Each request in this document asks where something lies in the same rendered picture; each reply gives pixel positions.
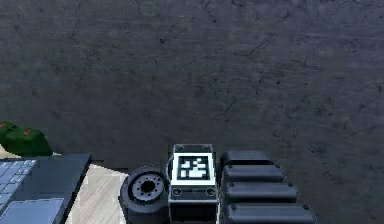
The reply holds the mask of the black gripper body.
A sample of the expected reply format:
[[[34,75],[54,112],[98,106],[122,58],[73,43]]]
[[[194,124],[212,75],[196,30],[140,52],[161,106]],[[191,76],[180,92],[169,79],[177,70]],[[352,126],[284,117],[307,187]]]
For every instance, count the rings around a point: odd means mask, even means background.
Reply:
[[[168,181],[158,167],[144,166],[128,175],[118,201],[124,224],[169,224]]]

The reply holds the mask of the dark grey laptop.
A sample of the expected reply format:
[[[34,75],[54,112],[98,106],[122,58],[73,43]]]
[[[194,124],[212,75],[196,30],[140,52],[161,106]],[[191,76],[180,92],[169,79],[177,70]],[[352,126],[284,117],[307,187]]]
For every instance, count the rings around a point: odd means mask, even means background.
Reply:
[[[0,159],[0,224],[65,224],[91,155]]]

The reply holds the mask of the green plant with red flowers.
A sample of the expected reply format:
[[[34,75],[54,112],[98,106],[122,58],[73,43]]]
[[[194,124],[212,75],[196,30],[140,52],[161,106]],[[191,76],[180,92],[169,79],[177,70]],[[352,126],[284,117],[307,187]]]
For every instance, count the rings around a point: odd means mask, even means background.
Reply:
[[[0,121],[0,145],[7,152],[21,157],[53,155],[53,151],[41,131],[21,128],[8,121]]]

